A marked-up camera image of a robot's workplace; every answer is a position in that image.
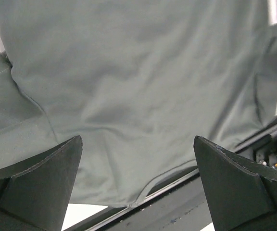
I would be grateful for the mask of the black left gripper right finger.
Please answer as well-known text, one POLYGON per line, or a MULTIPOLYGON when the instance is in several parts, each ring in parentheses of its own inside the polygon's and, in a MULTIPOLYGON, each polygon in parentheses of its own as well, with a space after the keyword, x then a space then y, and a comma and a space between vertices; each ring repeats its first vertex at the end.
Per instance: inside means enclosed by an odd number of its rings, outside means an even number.
POLYGON ((277 231, 277 170, 201 136, 193 148, 216 231, 277 231))

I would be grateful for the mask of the grey t-shirt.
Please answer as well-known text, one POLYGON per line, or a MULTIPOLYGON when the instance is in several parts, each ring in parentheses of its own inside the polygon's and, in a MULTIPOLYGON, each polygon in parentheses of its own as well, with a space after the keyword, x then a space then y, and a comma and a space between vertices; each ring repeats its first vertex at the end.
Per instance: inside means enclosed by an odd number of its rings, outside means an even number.
POLYGON ((265 0, 0 0, 0 168, 81 136, 71 203, 136 206, 276 114, 265 0))

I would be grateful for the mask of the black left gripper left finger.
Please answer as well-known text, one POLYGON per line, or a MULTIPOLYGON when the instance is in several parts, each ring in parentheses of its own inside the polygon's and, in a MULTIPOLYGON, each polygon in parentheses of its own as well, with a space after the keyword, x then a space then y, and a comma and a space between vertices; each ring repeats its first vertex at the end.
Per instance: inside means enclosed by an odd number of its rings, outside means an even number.
POLYGON ((80 136, 0 169, 0 231, 59 231, 83 149, 80 136))

